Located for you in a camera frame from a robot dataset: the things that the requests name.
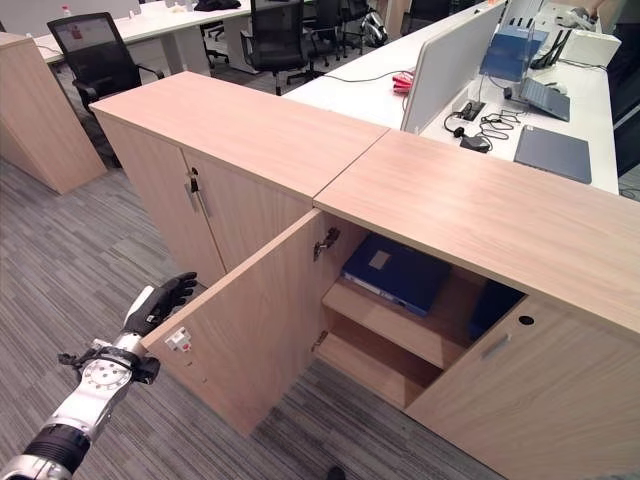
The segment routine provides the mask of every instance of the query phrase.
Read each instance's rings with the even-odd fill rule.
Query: computer mouse
[[[561,93],[563,95],[567,94],[567,87],[565,87],[562,83],[554,82],[547,84],[547,86],[558,93]]]

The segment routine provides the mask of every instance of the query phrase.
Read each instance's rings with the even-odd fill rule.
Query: cabinet handle
[[[489,347],[487,350],[485,350],[482,353],[482,360],[488,360],[491,357],[493,357],[496,353],[498,353],[500,350],[506,347],[510,341],[511,341],[511,334],[510,333],[505,334],[504,337],[502,337],[500,340],[498,340],[496,343],[494,343],[491,347]]]
[[[193,193],[191,193],[191,182],[184,184],[184,189],[187,191],[187,197],[189,197],[189,202],[191,202],[191,208],[193,211],[198,213],[198,202],[193,198]]]

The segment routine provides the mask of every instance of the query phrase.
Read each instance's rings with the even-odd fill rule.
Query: cabinet door
[[[215,283],[225,270],[201,207],[187,190],[180,149],[104,115],[98,118],[178,267],[198,272],[203,285]]]
[[[184,152],[198,172],[200,200],[227,271],[233,270],[312,208],[293,196],[210,158]]]
[[[637,471],[640,348],[529,297],[407,413],[511,480]]]
[[[341,234],[314,261],[328,230]],[[162,368],[249,434],[311,360],[326,328],[322,296],[365,232],[312,210],[148,335]],[[187,352],[165,340],[185,328]]]

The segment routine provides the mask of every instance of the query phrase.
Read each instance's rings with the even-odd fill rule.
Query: open cabinet door
[[[331,248],[314,260],[330,228]],[[365,231],[314,209],[194,299],[143,344],[162,368],[248,435],[312,358],[326,328],[322,296]],[[165,340],[184,328],[189,351]]]

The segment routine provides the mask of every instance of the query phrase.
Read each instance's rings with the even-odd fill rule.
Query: wooden panel
[[[33,163],[27,152],[22,149],[15,135],[4,124],[2,119],[0,119],[0,156],[42,183],[47,183],[47,179],[43,176],[38,166]]]
[[[214,284],[225,270],[209,225],[187,194],[180,149],[100,114],[98,120],[180,269]]]
[[[191,72],[92,108],[306,198],[387,130]]]
[[[314,204],[640,339],[638,202],[389,132]]]
[[[340,322],[335,330],[340,330],[340,325],[343,323]],[[318,358],[351,377],[396,408],[403,410],[424,392],[425,386],[423,384],[429,382],[416,381],[402,370],[394,368],[394,363],[406,364],[407,358],[410,362],[410,357],[413,357],[410,353],[403,351],[382,337],[377,337],[366,329],[363,330],[369,332],[368,335],[365,334],[368,341],[358,342],[359,346],[372,348],[358,348],[354,345],[351,331],[332,331],[318,347]]]
[[[427,317],[412,314],[344,279],[331,287],[322,303],[446,369],[471,345],[468,321],[482,289],[482,283],[470,282],[457,272],[452,271]]]
[[[201,200],[228,271],[311,210],[311,200],[294,197],[247,175],[184,152],[199,173]]]
[[[340,238],[317,262],[331,227]],[[147,336],[143,344],[178,381],[249,434],[312,358],[326,328],[322,296],[365,231],[313,210]],[[165,339],[179,327],[190,352]]]
[[[637,471],[640,354],[529,297],[407,412],[512,480]]]
[[[100,157],[82,129],[32,40],[3,36],[0,50],[0,118],[41,179],[65,193],[106,172]],[[16,166],[24,158],[15,159]]]

